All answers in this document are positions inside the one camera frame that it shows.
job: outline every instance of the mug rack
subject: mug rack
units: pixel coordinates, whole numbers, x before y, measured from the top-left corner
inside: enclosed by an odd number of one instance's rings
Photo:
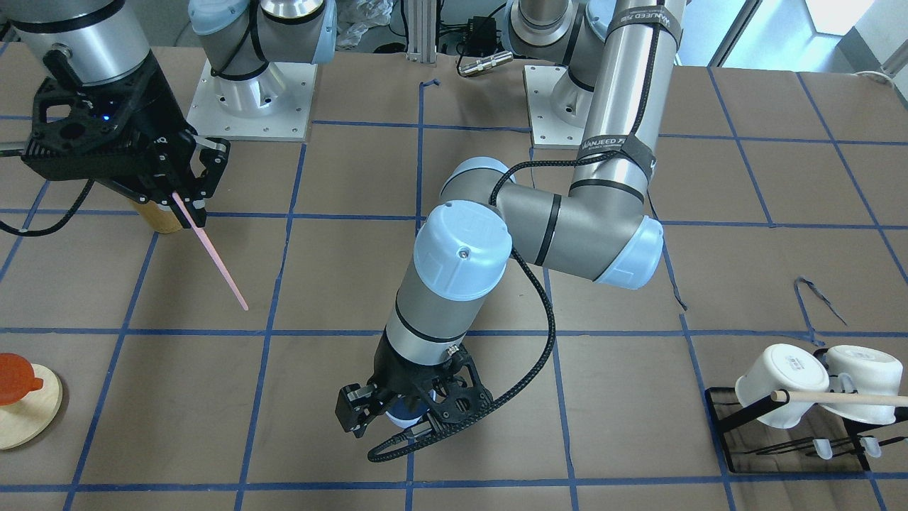
[[[734,473],[862,472],[870,470],[868,456],[879,457],[883,447],[908,442],[905,436],[880,440],[873,435],[891,425],[853,421],[820,406],[811,407],[794,428],[772,428],[756,419],[787,401],[766,396],[741,406],[732,387],[707,388],[706,402],[713,431]],[[894,424],[905,421],[908,407],[896,407]]]

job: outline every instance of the velcro strap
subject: velcro strap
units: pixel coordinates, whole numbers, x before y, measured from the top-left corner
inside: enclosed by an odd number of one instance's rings
[[[631,7],[622,11],[612,18],[612,23],[608,25],[606,37],[622,26],[637,24],[659,25],[675,39],[677,46],[681,46],[681,24],[664,5]]]
[[[580,144],[577,159],[598,155],[609,151],[618,151],[623,157],[637,164],[646,175],[646,180],[653,179],[656,171],[656,156],[653,150],[636,135],[599,135],[593,136]]]

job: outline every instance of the wooden dowel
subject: wooden dowel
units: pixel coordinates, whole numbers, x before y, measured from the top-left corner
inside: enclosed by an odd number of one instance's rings
[[[789,390],[785,398],[783,390],[775,390],[771,394],[773,401],[783,403],[826,403],[841,405],[879,405],[879,406],[908,406],[908,396],[877,396],[873,394],[841,394],[836,392],[800,392]]]

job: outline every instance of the mounting plate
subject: mounting plate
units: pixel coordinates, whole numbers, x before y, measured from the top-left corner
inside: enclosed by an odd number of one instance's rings
[[[533,147],[538,149],[577,149],[583,140],[583,126],[562,121],[552,110],[555,84],[568,69],[563,65],[524,65],[523,83],[527,88],[529,125]]]
[[[293,100],[288,102],[290,108],[264,117],[231,115],[219,104],[212,80],[212,67],[206,60],[186,120],[201,136],[220,136],[229,140],[305,142],[318,66],[285,62],[275,64],[287,79]]]

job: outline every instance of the wooden stick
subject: wooden stick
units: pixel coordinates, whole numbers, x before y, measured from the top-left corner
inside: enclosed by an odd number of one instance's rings
[[[908,396],[877,396],[874,394],[842,394],[837,392],[800,392],[775,390],[771,394],[777,403],[827,403],[840,405],[908,406]]]
[[[129,204],[133,205],[133,208],[145,219],[148,226],[156,232],[163,235],[169,235],[170,233],[183,230],[183,226],[180,225],[180,221],[177,219],[176,215],[170,211],[162,211],[161,208],[153,202],[138,204],[129,201]]]

